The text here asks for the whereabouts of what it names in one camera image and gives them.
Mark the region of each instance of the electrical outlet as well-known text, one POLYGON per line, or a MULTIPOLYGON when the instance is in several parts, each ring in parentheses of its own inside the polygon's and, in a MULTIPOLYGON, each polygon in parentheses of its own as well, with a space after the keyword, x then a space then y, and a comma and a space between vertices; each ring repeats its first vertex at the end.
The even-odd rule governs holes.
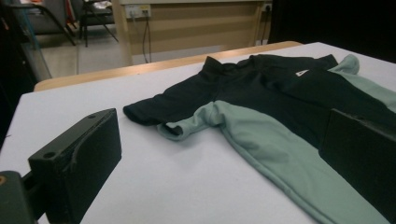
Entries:
POLYGON ((126 5, 125 14, 127 19, 151 17, 151 5, 126 5))
POLYGON ((264 2, 262 5, 262 11, 272 11, 272 2, 264 2))

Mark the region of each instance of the black and mint green garment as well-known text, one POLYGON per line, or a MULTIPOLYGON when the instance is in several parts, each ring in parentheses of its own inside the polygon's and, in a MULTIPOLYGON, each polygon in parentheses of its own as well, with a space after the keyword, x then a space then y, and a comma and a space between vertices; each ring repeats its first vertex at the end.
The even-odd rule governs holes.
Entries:
POLYGON ((340 64, 332 55, 225 64, 207 58, 196 76, 124 113, 173 140, 220 127, 250 165, 320 223, 387 223, 317 150, 332 108, 396 127, 389 93, 396 94, 350 75, 358 70, 354 56, 340 64))

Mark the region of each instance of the mounting hole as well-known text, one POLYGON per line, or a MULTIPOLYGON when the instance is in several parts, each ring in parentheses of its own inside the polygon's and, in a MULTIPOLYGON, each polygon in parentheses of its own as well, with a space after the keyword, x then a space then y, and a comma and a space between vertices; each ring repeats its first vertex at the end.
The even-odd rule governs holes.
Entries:
POLYGON ((55 152, 48 152, 44 154, 44 159, 50 159, 55 156, 55 152))
POLYGON ((7 179, 5 176, 0 175, 0 185, 3 185, 4 183, 6 183, 7 179))

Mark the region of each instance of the white table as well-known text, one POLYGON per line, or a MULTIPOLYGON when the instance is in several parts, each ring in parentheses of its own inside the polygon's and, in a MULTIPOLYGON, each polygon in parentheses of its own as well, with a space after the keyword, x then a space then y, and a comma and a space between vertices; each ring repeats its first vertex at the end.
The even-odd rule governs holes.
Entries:
MULTIPOLYGON (((314 43, 265 52, 341 61, 349 51, 314 43)), ((359 54, 360 75, 396 91, 396 64, 359 54)), ((248 55, 221 60, 236 63, 248 55)), ((125 105, 198 73, 202 64, 117 77, 22 96, 0 155, 0 170, 29 172, 28 157, 83 117, 118 110, 122 159, 82 223, 315 223, 208 129, 183 142, 129 121, 125 105)), ((39 223, 47 223, 43 216, 39 223)))

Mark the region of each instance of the wooden table edge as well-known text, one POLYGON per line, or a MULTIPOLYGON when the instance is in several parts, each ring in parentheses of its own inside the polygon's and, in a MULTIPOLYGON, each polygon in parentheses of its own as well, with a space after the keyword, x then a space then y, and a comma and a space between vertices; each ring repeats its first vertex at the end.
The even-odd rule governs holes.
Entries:
POLYGON ((232 49, 232 50, 226 50, 226 51, 217 52, 217 53, 202 54, 202 55, 191 56, 191 57, 186 57, 186 58, 181 58, 181 59, 173 59, 173 60, 162 61, 162 62, 157 62, 157 63, 145 63, 145 64, 139 64, 139 65, 132 65, 132 66, 126 66, 126 67, 121 67, 121 68, 114 68, 114 69, 102 70, 102 71, 97 71, 97 72, 91 72, 91 73, 86 73, 86 74, 73 75, 73 76, 69 76, 69 77, 56 77, 56 78, 46 79, 41 82, 38 82, 37 84, 35 84, 35 91, 45 91, 45 90, 50 90, 50 89, 54 89, 54 88, 76 85, 79 83, 91 82, 91 81, 95 81, 95 80, 102 80, 102 79, 106 79, 106 78, 139 75, 139 74, 144 74, 147 72, 153 72, 153 71, 167 69, 167 68, 179 67, 179 66, 184 66, 184 65, 193 64, 193 63, 202 63, 205 61, 206 57, 208 57, 208 56, 219 60, 219 59, 236 57, 236 56, 241 56, 241 55, 255 54, 255 53, 265 52, 265 51, 269 51, 269 50, 285 49, 285 48, 290 48, 290 47, 295 47, 295 46, 300 46, 300 45, 302 45, 302 44, 298 43, 298 42, 285 41, 285 42, 279 42, 279 43, 275 43, 275 44, 256 46, 256 47, 245 48, 245 49, 232 49))

